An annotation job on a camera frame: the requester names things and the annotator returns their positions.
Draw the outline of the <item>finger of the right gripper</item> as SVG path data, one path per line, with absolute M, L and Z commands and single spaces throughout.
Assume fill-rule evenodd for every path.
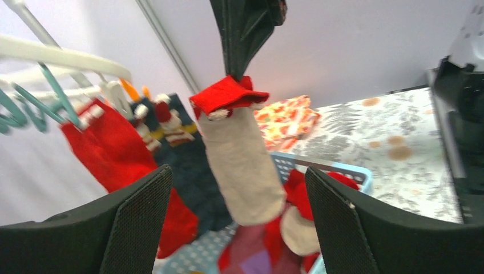
M 210 0 L 225 73 L 240 81 L 256 53 L 286 19 L 285 0 Z

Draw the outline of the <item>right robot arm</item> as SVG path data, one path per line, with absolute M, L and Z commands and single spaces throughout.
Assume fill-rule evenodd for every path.
M 474 1 L 427 87 L 321 107 L 322 121 L 277 156 L 370 171 L 363 191 L 407 211 L 483 222 L 483 2 Z

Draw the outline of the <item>red beige sock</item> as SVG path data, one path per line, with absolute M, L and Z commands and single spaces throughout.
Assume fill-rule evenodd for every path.
M 286 199 L 254 116 L 268 98 L 253 90 L 250 77 L 226 76 L 189 99 L 219 190 L 243 226 L 272 221 Z

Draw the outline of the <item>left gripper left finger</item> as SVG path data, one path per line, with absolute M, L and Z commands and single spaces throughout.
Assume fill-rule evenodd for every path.
M 131 185 L 42 222 L 1 227 L 2 273 L 151 273 L 173 175 Z

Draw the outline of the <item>red santa sock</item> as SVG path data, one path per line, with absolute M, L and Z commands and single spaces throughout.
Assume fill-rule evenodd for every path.
M 287 193 L 285 209 L 266 229 L 280 233 L 285 245 L 301 257 L 300 273 L 308 273 L 321 255 L 314 217 L 305 184 L 305 175 L 292 170 L 284 184 Z

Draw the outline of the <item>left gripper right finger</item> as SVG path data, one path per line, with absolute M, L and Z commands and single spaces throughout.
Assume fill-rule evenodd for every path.
M 417 215 L 309 167 L 305 183 L 328 273 L 482 273 L 483 226 Z

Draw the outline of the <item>white clip hanger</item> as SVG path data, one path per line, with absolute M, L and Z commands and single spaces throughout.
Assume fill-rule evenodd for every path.
M 144 119 L 148 107 L 131 108 L 122 83 L 131 79 L 130 71 L 123 65 L 96 55 L 75 50 L 1 35 L 1 56 L 32 61 L 38 67 L 1 75 L 1 86 L 13 88 L 1 91 L 1 107 L 8 111 L 1 115 L 1 133 L 7 135 L 12 128 L 22 128 L 32 123 L 38 131 L 47 131 L 46 117 L 59 124 L 72 122 L 83 129 L 88 119 L 80 118 L 72 103 L 83 96 L 103 95 L 126 119 L 136 122 Z M 102 80 L 98 86 L 63 89 L 58 78 L 84 71 L 94 72 Z

